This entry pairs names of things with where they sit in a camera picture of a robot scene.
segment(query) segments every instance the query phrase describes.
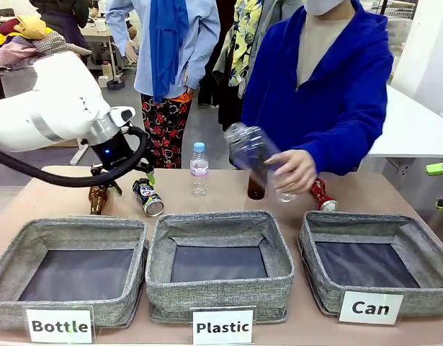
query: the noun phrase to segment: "blue scarf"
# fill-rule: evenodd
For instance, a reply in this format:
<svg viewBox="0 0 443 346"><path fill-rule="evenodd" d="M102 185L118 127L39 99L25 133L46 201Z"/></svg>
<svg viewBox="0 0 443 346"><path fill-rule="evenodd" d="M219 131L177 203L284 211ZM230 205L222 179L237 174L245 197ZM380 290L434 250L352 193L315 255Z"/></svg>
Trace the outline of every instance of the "blue scarf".
<svg viewBox="0 0 443 346"><path fill-rule="evenodd" d="M149 40L154 102L162 102L170 83L175 84L179 49L188 29L186 0L151 0Z"/></svg>

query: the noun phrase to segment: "yellow floral shirt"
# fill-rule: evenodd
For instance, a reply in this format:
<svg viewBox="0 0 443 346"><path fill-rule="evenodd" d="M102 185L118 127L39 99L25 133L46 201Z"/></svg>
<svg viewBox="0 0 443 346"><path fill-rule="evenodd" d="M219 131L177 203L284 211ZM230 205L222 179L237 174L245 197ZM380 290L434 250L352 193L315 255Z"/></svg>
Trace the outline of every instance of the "yellow floral shirt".
<svg viewBox="0 0 443 346"><path fill-rule="evenodd" d="M262 0L237 0L236 2L233 37L231 39L231 49L234 49L234 52L229 78L230 87L239 85L249 72L251 46L253 45L262 8Z"/></svg>

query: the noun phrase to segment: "orange fabric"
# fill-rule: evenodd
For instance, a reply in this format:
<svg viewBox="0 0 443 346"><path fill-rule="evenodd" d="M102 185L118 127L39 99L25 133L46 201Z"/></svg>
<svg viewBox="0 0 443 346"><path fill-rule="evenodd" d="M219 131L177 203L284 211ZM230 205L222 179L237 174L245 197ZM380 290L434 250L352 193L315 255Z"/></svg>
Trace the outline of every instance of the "orange fabric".
<svg viewBox="0 0 443 346"><path fill-rule="evenodd" d="M192 92L190 95L185 92L183 95L175 97L174 99L170 99L170 101L175 101L175 102L189 102L192 100L192 98L194 97L194 93Z"/></svg>

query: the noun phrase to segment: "pink cloth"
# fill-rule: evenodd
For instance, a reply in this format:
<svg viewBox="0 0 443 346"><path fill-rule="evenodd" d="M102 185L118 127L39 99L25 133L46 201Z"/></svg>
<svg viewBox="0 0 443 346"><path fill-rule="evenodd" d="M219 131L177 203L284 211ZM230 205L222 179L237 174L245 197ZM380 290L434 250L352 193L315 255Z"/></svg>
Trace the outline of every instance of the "pink cloth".
<svg viewBox="0 0 443 346"><path fill-rule="evenodd" d="M20 45L19 43L7 43L0 48L0 66L10 66L20 61L37 55L37 49Z"/></svg>

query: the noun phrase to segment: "sign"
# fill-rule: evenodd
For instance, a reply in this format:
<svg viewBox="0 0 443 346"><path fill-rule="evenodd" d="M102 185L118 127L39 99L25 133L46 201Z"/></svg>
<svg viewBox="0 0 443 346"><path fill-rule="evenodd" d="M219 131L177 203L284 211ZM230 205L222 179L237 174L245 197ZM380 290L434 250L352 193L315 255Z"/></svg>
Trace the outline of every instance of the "sign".
<svg viewBox="0 0 443 346"><path fill-rule="evenodd" d="M253 310L194 311L192 344L251 344Z"/></svg>
<svg viewBox="0 0 443 346"><path fill-rule="evenodd" d="M90 310L28 309L27 329L32 342L91 344Z"/></svg>
<svg viewBox="0 0 443 346"><path fill-rule="evenodd" d="M402 295L346 292L339 314L342 322L394 324L402 304Z"/></svg>

